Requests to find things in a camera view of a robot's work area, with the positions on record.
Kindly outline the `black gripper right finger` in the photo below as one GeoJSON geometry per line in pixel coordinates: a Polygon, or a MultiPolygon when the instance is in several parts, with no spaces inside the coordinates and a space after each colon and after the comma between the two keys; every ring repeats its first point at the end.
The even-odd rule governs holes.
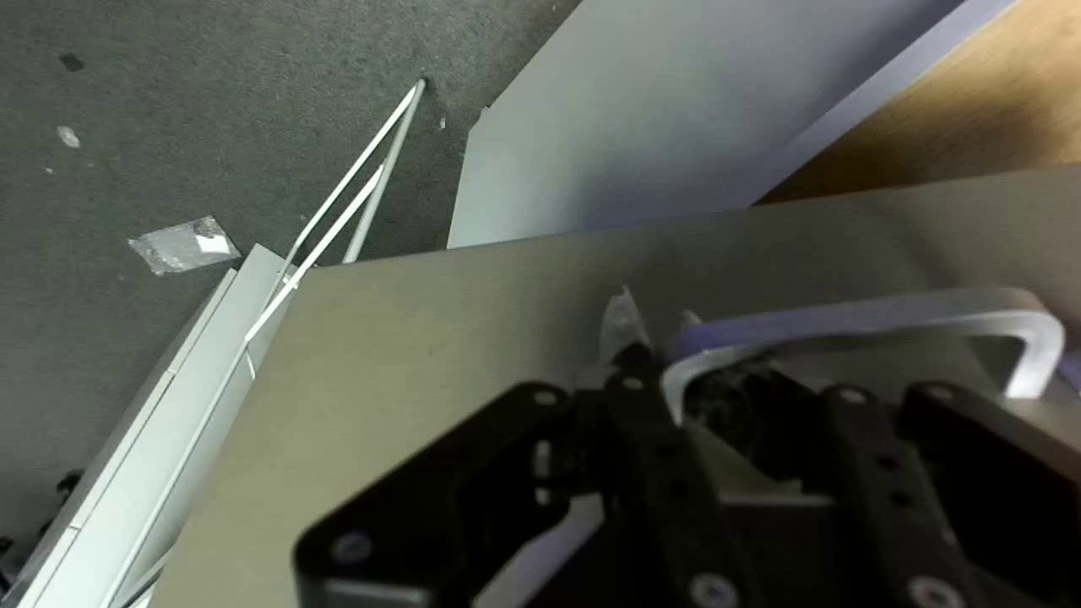
{"type": "Polygon", "coordinates": [[[782,602],[1081,608],[1081,453],[1022,415],[1062,354],[1058,318],[1026,308],[711,322],[678,334],[678,415],[778,486],[749,514],[782,602]],[[778,368],[792,351],[929,334],[1010,340],[1018,360],[989,395],[903,351],[889,399],[778,368]]]}

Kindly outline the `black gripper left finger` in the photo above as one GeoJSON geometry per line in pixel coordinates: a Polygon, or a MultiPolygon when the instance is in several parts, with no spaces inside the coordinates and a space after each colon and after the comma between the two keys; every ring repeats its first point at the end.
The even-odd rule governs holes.
{"type": "Polygon", "coordinates": [[[743,565],[634,299],[587,389],[518,380],[316,520],[301,608],[743,608],[743,565]]]}

